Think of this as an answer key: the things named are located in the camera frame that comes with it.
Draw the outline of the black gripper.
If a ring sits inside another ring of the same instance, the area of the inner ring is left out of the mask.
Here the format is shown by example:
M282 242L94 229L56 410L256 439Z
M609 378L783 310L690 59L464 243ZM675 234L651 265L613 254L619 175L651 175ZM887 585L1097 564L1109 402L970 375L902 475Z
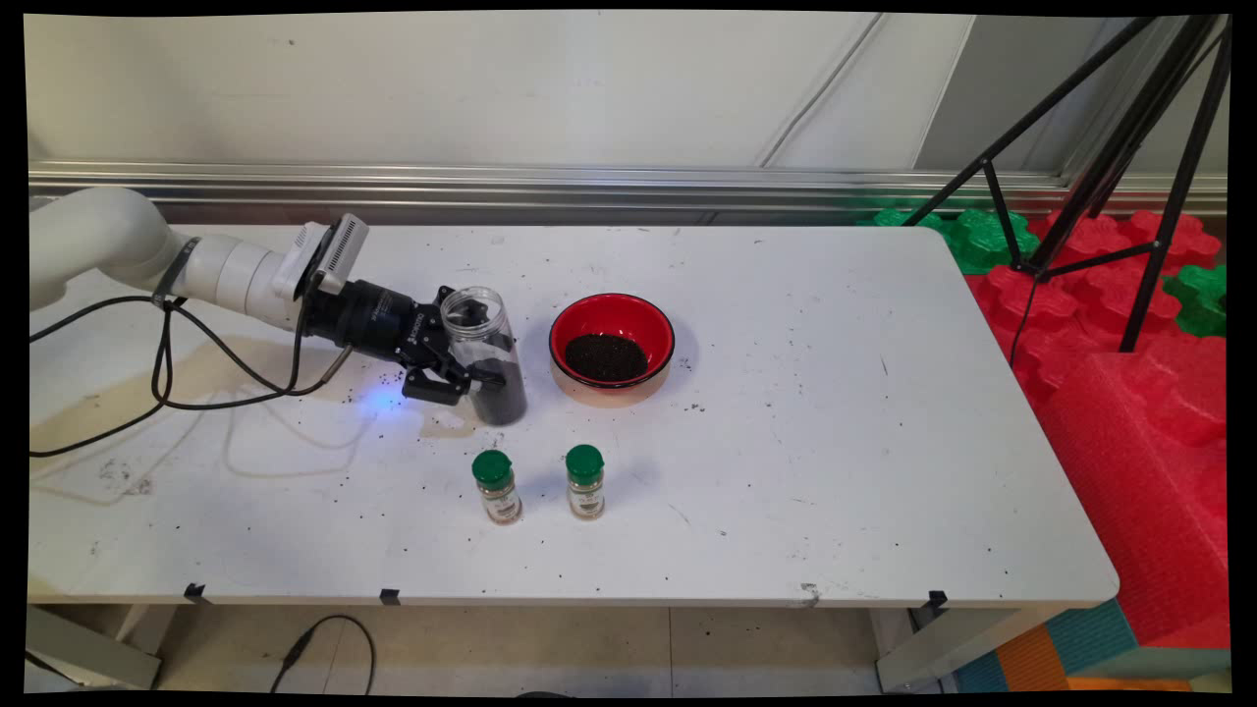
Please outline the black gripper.
M442 321L453 327L489 325L485 288L453 291L442 286L431 303L422 303L363 279L353 281L339 294L318 291L310 296L305 335L409 369L403 398L435 406L458 406L475 382L507 385L507 377L490 370L463 369Z

